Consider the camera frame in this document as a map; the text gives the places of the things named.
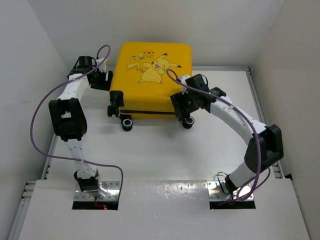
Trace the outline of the yellow suitcase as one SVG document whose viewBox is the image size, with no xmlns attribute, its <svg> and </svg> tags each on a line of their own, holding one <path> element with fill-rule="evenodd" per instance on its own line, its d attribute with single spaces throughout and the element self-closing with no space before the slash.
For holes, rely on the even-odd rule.
<svg viewBox="0 0 320 240">
<path fill-rule="evenodd" d="M 175 118 L 171 96 L 181 85 L 179 77 L 192 73 L 192 49 L 186 43 L 125 42 L 122 44 L 109 88 L 109 117 L 120 119 L 122 129 L 132 130 L 135 119 Z"/>
</svg>

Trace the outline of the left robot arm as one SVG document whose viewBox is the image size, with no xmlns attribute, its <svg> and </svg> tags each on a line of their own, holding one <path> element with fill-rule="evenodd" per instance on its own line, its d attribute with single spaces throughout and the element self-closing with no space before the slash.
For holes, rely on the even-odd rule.
<svg viewBox="0 0 320 240">
<path fill-rule="evenodd" d="M 108 77 L 113 74 L 107 71 L 107 62 L 107 57 L 80 56 L 67 76 L 62 94 L 48 104 L 54 133 L 67 145 L 75 162 L 74 178 L 80 190 L 96 200 L 102 200 L 108 191 L 103 188 L 98 169 L 85 162 L 88 125 L 81 98 L 88 87 L 108 90 Z"/>
</svg>

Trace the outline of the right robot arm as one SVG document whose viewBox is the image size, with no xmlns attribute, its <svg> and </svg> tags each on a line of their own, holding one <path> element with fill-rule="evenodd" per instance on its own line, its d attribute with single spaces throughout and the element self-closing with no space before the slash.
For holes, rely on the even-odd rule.
<svg viewBox="0 0 320 240">
<path fill-rule="evenodd" d="M 247 145 L 243 162 L 224 179 L 223 190 L 228 195 L 252 182 L 252 190 L 259 187 L 262 172 L 284 156 L 281 129 L 266 125 L 236 106 L 227 94 L 218 87 L 209 88 L 208 79 L 202 74 L 178 77 L 172 70 L 168 77 L 181 86 L 181 91 L 170 99 L 175 116 L 189 129 L 195 120 L 191 113 L 202 109 L 218 117 L 232 128 Z"/>
</svg>

